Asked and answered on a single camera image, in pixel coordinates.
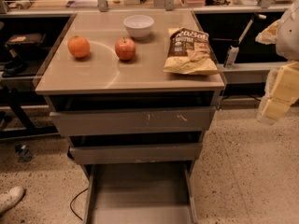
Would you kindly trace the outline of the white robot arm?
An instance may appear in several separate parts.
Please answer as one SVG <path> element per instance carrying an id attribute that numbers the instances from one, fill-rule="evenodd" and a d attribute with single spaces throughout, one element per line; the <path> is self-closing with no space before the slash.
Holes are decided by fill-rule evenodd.
<path id="1" fill-rule="evenodd" d="M 280 68 L 269 71 L 258 108 L 257 120 L 272 125 L 299 100 L 299 0 L 294 0 L 281 18 L 255 40 L 265 45 L 275 44 L 276 53 L 287 60 Z"/>

